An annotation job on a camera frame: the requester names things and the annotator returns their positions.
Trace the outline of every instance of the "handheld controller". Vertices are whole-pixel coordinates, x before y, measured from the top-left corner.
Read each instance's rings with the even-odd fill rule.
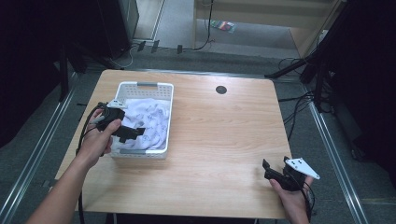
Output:
[[[113,103],[114,101],[109,104],[99,103],[99,107],[103,109],[102,116],[92,122],[99,131],[103,131],[115,119],[123,120],[125,112],[120,107],[109,107]],[[135,140],[137,136],[143,135],[145,130],[145,128],[133,129],[121,125],[112,135],[119,137],[121,143],[125,143],[127,139]]]
[[[265,169],[264,177],[266,179],[275,179],[282,189],[288,191],[300,190],[304,186],[306,175],[294,170],[286,164],[288,157],[285,157],[283,161],[285,162],[285,168],[283,168],[283,174],[270,168],[270,164],[263,159],[262,167]]]

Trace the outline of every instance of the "white cloth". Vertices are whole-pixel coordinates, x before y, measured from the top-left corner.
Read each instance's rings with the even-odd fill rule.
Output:
[[[122,125],[146,128],[136,140],[128,139],[119,149],[164,149],[170,116],[170,102],[163,100],[130,99],[125,102]]]

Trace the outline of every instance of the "metal frame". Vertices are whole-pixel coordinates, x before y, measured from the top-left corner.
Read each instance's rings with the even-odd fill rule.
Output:
[[[72,88],[70,92],[65,96],[64,100],[57,105],[54,113],[52,114],[52,117],[49,120],[49,123],[47,124],[44,132],[41,134],[37,144],[35,145],[35,149],[33,150],[32,155],[26,162],[20,176],[11,188],[11,191],[7,196],[6,202],[4,203],[0,211],[0,220],[2,220],[2,224],[10,223],[16,210],[18,209],[18,206],[20,205],[20,202],[26,190],[28,189],[30,182],[35,175],[35,171],[37,170],[41,160],[47,152],[47,148],[50,144],[52,136],[54,135],[61,118],[64,116],[64,112],[69,106],[70,100],[75,92],[75,86],[77,81],[78,76],[76,73],[74,73],[71,78]]]
[[[361,199],[359,198],[355,187],[350,181],[347,170],[338,154],[337,146],[332,140],[332,135],[327,128],[325,119],[317,111],[314,103],[310,103],[309,107],[315,123],[318,126],[320,136],[323,140],[324,146],[326,147],[332,167],[334,168],[335,175],[337,176],[338,182],[340,183],[341,190],[344,192],[346,203],[349,206],[349,210],[355,220],[355,223],[368,224],[369,221],[365,215],[363,207],[361,206]]]

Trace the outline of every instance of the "white plastic basket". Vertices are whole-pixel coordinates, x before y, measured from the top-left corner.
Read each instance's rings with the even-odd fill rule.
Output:
[[[116,100],[125,104],[128,99],[148,99],[169,101],[169,120],[166,134],[165,147],[162,149],[117,149],[112,148],[110,152],[111,157],[123,158],[152,158],[165,159],[168,149],[170,122],[172,117],[172,103],[173,103],[174,86],[170,83],[156,83],[156,82],[121,82],[117,90]]]

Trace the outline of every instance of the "person's left hand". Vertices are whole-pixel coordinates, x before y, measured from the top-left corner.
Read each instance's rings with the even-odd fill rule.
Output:
[[[95,124],[91,124],[91,121],[97,118],[102,111],[102,109],[97,109],[93,112],[90,118],[90,124],[87,126],[87,133],[77,154],[77,159],[82,160],[88,169],[98,162],[99,157],[103,153],[109,153],[111,151],[111,134],[121,126],[121,120],[116,119],[109,123],[104,131],[99,132],[95,128]]]

